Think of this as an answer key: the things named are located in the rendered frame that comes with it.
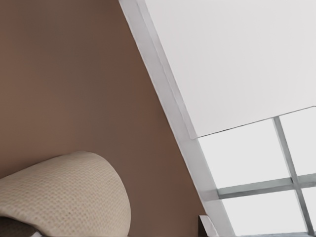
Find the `silver frame post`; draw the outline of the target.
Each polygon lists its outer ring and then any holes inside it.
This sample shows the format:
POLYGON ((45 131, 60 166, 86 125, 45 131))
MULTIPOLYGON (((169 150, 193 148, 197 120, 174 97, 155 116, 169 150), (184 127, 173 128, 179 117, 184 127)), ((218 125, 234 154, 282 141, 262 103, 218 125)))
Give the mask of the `silver frame post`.
POLYGON ((288 146, 279 116, 273 117, 273 124, 275 127, 277 138, 278 138, 278 141, 279 141, 279 144, 280 144, 280 147, 285 159, 285 163, 286 163, 290 178, 292 180, 293 188, 295 190, 295 194, 299 202, 300 210, 304 218, 307 233, 309 236, 315 236, 315 232, 314 232, 314 228, 311 222, 309 211, 307 209, 307 205, 306 205, 306 201, 302 192, 302 188, 300 187, 298 175, 294 167, 292 156, 289 150, 289 146, 288 146))

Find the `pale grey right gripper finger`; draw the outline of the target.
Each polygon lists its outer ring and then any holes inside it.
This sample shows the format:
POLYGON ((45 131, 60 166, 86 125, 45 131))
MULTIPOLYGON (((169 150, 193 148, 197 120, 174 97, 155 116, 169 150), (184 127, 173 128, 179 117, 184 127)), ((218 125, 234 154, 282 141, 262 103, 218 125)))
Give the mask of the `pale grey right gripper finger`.
POLYGON ((207 215, 198 216, 198 237, 213 237, 214 229, 207 215))

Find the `silver frame crossbar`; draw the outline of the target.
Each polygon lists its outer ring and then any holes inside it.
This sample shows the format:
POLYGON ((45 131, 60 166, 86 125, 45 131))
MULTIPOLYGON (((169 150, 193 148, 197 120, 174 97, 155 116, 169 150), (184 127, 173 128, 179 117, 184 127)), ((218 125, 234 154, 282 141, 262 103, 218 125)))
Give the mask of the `silver frame crossbar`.
MULTIPOLYGON (((316 173, 298 176, 300 188, 316 187, 316 173)), ((294 190, 292 178, 281 178, 263 182, 220 188, 219 199, 245 197, 259 194, 294 190)))

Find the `beige knit mesh shoe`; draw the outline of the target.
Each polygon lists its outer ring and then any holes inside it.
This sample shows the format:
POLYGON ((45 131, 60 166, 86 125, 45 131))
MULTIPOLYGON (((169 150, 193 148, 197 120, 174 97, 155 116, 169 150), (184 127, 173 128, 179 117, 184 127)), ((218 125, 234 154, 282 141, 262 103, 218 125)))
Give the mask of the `beige knit mesh shoe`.
POLYGON ((0 179, 0 237, 127 237, 131 207, 103 157, 75 152, 0 179))

